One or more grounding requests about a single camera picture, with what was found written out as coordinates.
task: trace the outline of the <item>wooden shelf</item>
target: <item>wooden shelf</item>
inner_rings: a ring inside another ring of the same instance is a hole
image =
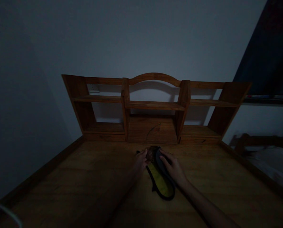
[[[221,100],[191,99],[190,105],[197,106],[216,106],[216,107],[237,107],[238,104],[229,103]]]
[[[174,116],[131,115],[128,142],[177,144]]]
[[[73,101],[79,102],[101,102],[101,103],[121,103],[121,97],[116,96],[100,96],[100,95],[87,95],[77,98],[72,98]]]
[[[88,127],[84,133],[115,134],[124,135],[125,131],[122,123],[102,123],[97,122]]]
[[[159,110],[185,110],[185,108],[175,102],[158,102],[158,101],[129,101],[125,108],[133,109],[159,109]]]
[[[221,136],[211,130],[208,126],[184,125],[181,136],[211,137],[220,138]]]

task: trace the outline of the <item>cable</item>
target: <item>cable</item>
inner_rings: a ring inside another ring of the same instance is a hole
[[[19,228],[22,228],[21,220],[15,215],[10,209],[6,208],[2,204],[0,204],[0,209],[3,210],[6,214],[8,214],[15,222],[18,224]]]

